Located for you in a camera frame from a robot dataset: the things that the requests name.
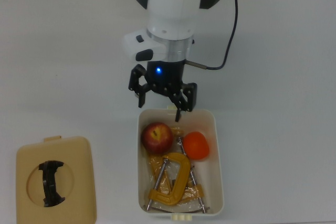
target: beige lid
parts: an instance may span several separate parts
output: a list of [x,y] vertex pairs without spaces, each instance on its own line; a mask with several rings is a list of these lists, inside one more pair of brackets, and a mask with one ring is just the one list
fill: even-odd
[[21,147],[16,156],[17,224],[95,223],[94,184],[91,148],[84,137],[50,137]]

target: black cable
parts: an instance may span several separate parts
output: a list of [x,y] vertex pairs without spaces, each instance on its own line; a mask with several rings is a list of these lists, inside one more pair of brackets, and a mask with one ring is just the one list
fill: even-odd
[[225,62],[226,62],[226,59],[227,59],[227,55],[228,55],[229,50],[230,50],[231,42],[232,42],[233,36],[235,34],[235,31],[236,31],[236,27],[237,27],[237,20],[238,20],[238,0],[235,0],[235,6],[236,6],[235,23],[233,25],[233,30],[232,30],[232,33],[231,33],[231,36],[230,36],[230,40],[229,40],[229,42],[227,44],[227,47],[226,47],[226,52],[225,52],[223,63],[219,67],[206,67],[206,69],[208,69],[208,70],[219,70],[219,69],[222,69],[223,66],[225,65]]
[[226,59],[227,59],[227,55],[228,55],[229,50],[230,50],[231,42],[232,42],[233,36],[235,34],[236,27],[237,27],[237,20],[238,20],[238,0],[235,0],[235,8],[236,8],[235,22],[234,22],[234,25],[233,25],[233,30],[232,30],[232,33],[231,33],[231,36],[230,36],[230,40],[229,40],[229,42],[227,44],[227,47],[226,47],[226,52],[225,52],[225,55],[224,55],[223,63],[219,67],[208,67],[206,65],[202,65],[202,64],[199,64],[197,62],[185,60],[185,64],[193,66],[193,67],[197,67],[197,68],[207,69],[207,70],[219,70],[219,69],[223,68],[223,66],[225,65]]

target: white table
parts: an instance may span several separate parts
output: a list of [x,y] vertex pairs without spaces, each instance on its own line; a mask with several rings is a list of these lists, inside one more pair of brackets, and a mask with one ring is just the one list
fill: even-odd
[[[217,120],[225,208],[206,223],[336,221],[336,0],[238,1],[226,67],[184,72]],[[234,0],[202,10],[193,60],[220,64],[233,20]],[[16,222],[16,151],[53,135],[91,143],[97,224],[157,222],[138,205],[142,109],[120,44],[144,26],[135,0],[0,0],[1,223]],[[149,93],[143,109],[168,104]]]

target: yellow c-clamp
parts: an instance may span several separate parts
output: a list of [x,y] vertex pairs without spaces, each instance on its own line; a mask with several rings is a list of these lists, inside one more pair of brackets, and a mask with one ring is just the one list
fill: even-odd
[[[183,155],[182,153],[173,152],[168,153],[167,155],[163,155],[162,157],[163,157],[163,164],[161,166],[158,179],[156,180],[154,188],[149,192],[148,195],[150,201],[147,205],[147,211],[151,209],[153,201],[158,201],[170,206],[176,205],[181,200],[184,194],[185,186],[188,182],[191,165],[189,159],[185,155]],[[177,174],[176,182],[173,186],[172,192],[167,195],[159,192],[158,187],[168,161],[175,161],[179,163],[180,169],[179,173]]]

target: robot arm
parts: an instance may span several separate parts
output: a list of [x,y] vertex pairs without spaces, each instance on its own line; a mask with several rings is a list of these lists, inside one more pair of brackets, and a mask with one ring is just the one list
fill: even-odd
[[[183,83],[186,59],[193,44],[196,17],[200,8],[209,9],[219,0],[137,0],[148,10],[147,28],[127,34],[123,46],[128,56],[139,64],[132,70],[129,89],[145,103],[146,92],[169,97],[181,111],[192,111],[196,104],[197,84]],[[144,76],[147,83],[139,84]]]

